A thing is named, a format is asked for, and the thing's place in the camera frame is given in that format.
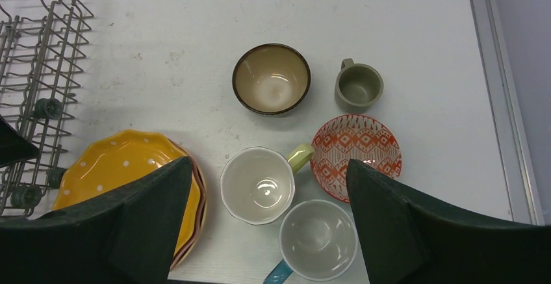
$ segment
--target mug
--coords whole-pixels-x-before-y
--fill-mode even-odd
[[[294,176],[314,154],[299,145],[284,158],[271,149],[248,148],[227,162],[220,176],[222,201],[229,213],[249,224],[269,224],[291,205]]]
[[[293,273],[325,282],[348,270],[358,251],[358,235],[350,216],[324,200],[309,200],[293,207],[279,228],[283,260],[264,284],[279,284]]]
[[[363,113],[383,94],[383,78],[374,68],[346,58],[335,84],[335,101],[348,113]]]

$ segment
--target metal wire rack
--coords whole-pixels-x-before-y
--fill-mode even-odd
[[[44,16],[25,16],[37,8]],[[80,87],[83,35],[93,17],[80,0],[0,0],[0,114],[40,150],[36,159],[0,169],[0,215],[10,209],[10,216],[28,217],[59,187],[59,155],[67,152],[60,138],[71,135],[63,126],[75,118],[67,106],[78,102],[72,90]]]

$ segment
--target stack of plates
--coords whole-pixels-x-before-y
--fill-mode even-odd
[[[207,188],[197,160],[159,133],[126,130],[90,145],[63,175],[53,210],[96,197],[151,173],[178,157],[193,163],[192,186],[171,268],[194,247],[205,223]]]

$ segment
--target brown-rimmed bowl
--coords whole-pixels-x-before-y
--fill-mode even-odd
[[[245,53],[233,70],[235,96],[247,109],[278,115],[294,109],[310,89],[310,67],[295,49],[264,44]]]

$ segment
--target cup handle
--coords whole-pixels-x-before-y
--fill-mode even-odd
[[[282,284],[292,274],[291,268],[285,262],[281,260],[277,266],[266,276],[264,284]]]
[[[346,58],[346,59],[342,60],[342,63],[340,64],[340,69],[342,70],[343,68],[347,68],[348,66],[351,66],[352,64],[354,64],[354,60],[352,60],[351,58]]]
[[[294,174],[302,168],[314,155],[314,148],[308,143],[303,143],[287,155],[287,162],[291,165]]]

